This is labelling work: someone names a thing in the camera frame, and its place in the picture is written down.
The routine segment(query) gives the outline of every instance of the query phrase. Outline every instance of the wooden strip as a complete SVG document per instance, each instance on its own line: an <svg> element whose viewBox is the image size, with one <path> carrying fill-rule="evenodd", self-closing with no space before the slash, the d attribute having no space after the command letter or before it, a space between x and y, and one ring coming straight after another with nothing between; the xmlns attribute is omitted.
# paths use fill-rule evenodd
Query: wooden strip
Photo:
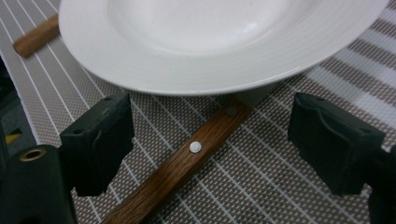
<svg viewBox="0 0 396 224"><path fill-rule="evenodd" d="M141 223L155 215L166 201L209 160L230 135L248 118L251 108L232 99L207 121L180 149L170 156L122 204L106 217L103 224ZM192 142L202 149L190 152Z"/></svg>
<svg viewBox="0 0 396 224"><path fill-rule="evenodd" d="M14 49L23 58L27 58L60 35L58 14L44 21L27 35L14 43Z"/></svg>

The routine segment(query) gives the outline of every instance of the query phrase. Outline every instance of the white plate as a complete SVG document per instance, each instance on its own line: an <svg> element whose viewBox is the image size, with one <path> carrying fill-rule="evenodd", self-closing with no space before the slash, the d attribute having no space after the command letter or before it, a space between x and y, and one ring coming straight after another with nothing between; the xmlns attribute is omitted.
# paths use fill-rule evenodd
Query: white plate
<svg viewBox="0 0 396 224"><path fill-rule="evenodd" d="M62 0L73 56L123 88L202 95L304 71L356 39L388 0Z"/></svg>

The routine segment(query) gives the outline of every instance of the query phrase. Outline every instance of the placemat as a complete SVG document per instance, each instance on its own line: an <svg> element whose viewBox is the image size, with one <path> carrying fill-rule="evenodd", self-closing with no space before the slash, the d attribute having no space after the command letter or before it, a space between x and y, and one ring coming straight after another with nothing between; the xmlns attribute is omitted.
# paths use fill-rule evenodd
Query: placemat
<svg viewBox="0 0 396 224"><path fill-rule="evenodd" d="M59 0L0 0L0 50L39 144L59 133L104 96L126 91L95 77L61 37L29 59L12 43L57 13ZM158 223L367 223L361 195L331 195L287 141L293 95L326 98L396 143L396 0L356 41L309 71L282 81L248 120L152 218ZM79 223L99 223L212 116L229 95L164 97L129 91L136 138L106 194L79 198Z"/></svg>

